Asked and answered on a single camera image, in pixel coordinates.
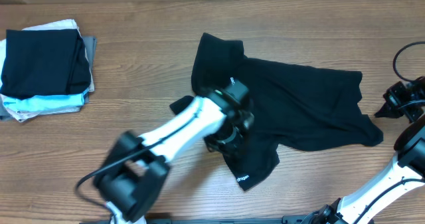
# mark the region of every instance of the black cable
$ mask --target black cable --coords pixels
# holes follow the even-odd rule
[[[140,156],[140,155],[142,155],[143,153],[145,153],[145,152],[147,152],[148,150],[150,150],[150,149],[152,149],[152,148],[154,148],[155,146],[158,146],[159,144],[162,144],[165,140],[167,140],[168,138],[170,138],[171,136],[173,136],[173,135],[175,135],[177,132],[180,132],[183,128],[185,128],[186,126],[188,126],[195,118],[198,118],[198,115],[199,115],[199,113],[202,111],[202,107],[203,107],[203,99],[201,99],[201,101],[200,101],[200,103],[199,103],[199,107],[197,108],[197,111],[193,114],[193,116],[192,116],[192,118],[189,120],[189,121],[187,121],[185,124],[183,124],[182,126],[180,126],[179,128],[177,128],[176,130],[174,130],[174,131],[172,131],[170,134],[168,134],[168,135],[166,135],[165,137],[163,137],[163,138],[161,138],[161,139],[159,139],[156,143],[154,143],[154,144],[152,144],[152,145],[149,145],[148,147],[146,147],[146,148],[144,148],[144,149],[142,149],[142,150],[139,150],[139,151],[137,151],[137,152],[134,152],[134,153],[132,153],[132,154],[128,154],[127,156],[125,156],[124,158],[121,158],[121,159],[119,159],[119,160],[117,160],[117,161],[114,161],[113,163],[111,163],[111,164],[108,164],[108,165],[106,165],[106,166],[104,166],[104,167],[102,167],[102,168],[100,168],[100,169],[97,169],[96,171],[92,171],[91,173],[89,173],[89,174],[87,174],[87,175],[85,175],[82,179],[80,179],[80,181],[78,181],[77,182],[77,184],[75,185],[75,188],[74,188],[74,193],[80,198],[80,199],[83,199],[84,201],[87,201],[87,202],[89,202],[89,203],[91,203],[91,204],[94,204],[94,205],[97,205],[97,206],[100,206],[100,207],[103,207],[104,209],[107,209],[110,213],[111,213],[111,216],[112,216],[112,219],[114,220],[114,224],[116,224],[117,223],[117,221],[116,221],[116,216],[114,215],[114,212],[109,208],[109,207],[107,207],[107,206],[105,206],[104,204],[102,204],[102,203],[100,203],[100,202],[98,202],[98,201],[95,201],[95,200],[93,200],[93,199],[91,199],[91,198],[89,198],[89,197],[86,197],[85,195],[83,195],[81,192],[80,192],[80,190],[79,190],[79,188],[80,188],[80,186],[85,182],[85,181],[87,181],[87,180],[89,180],[90,178],[92,178],[92,177],[94,177],[94,176],[96,176],[96,175],[100,175],[100,174],[103,174],[103,173],[105,173],[105,172],[107,172],[109,169],[111,169],[111,168],[113,168],[113,167],[115,167],[116,165],[120,165],[120,164],[122,164],[122,163],[124,163],[124,162],[126,162],[126,161],[128,161],[128,160],[131,160],[131,159],[133,159],[133,158],[136,158],[136,157],[138,157],[138,156]]]
[[[319,214],[319,211],[314,211],[314,212],[312,212],[312,213],[310,213],[310,214],[306,215],[306,216],[303,218],[303,220],[301,221],[301,223],[300,223],[300,224],[310,224],[310,223],[311,223],[311,221],[313,221],[312,217],[313,217],[314,215],[317,215],[317,214]]]
[[[396,73],[396,75],[399,77],[399,78],[401,78],[401,79],[403,79],[404,81],[407,81],[407,82],[414,82],[414,80],[410,80],[410,79],[407,79],[407,78],[405,78],[405,77],[403,77],[398,71],[397,71],[397,67],[396,67],[396,62],[397,62],[397,58],[398,58],[398,56],[401,54],[401,52],[403,52],[405,49],[407,49],[408,47],[412,47],[412,46],[414,46],[414,45],[425,45],[425,41],[418,41],[418,42],[413,42],[413,43],[410,43],[410,44],[408,44],[408,45],[406,45],[406,46],[404,46],[403,48],[401,48],[397,53],[396,53],[396,56],[394,56],[394,59],[392,60],[392,69],[394,69],[394,72]]]
[[[402,105],[402,106],[398,107],[397,109],[402,109],[402,108],[404,108],[404,107],[407,107],[407,106],[410,106],[410,105],[413,105],[413,104],[420,104],[420,103],[424,103],[424,104],[425,104],[425,100],[415,100],[415,101],[411,101],[411,102],[408,102],[407,104],[404,104],[404,105]]]
[[[381,198],[383,197],[385,194],[387,194],[388,192],[390,192],[391,190],[393,190],[394,188],[400,186],[400,185],[404,185],[408,182],[411,181],[417,181],[417,182],[421,182],[421,183],[425,183],[425,180],[423,179],[404,179],[399,181],[398,183],[390,186],[388,189],[386,189],[385,191],[383,191],[381,194],[379,194],[379,196],[377,196],[375,199],[373,199],[373,201],[371,202],[371,204],[367,205],[366,208],[363,210],[363,212],[359,215],[359,217],[356,219],[356,221],[353,224],[357,224],[362,218],[363,216],[366,215],[366,213],[369,211],[369,209]]]

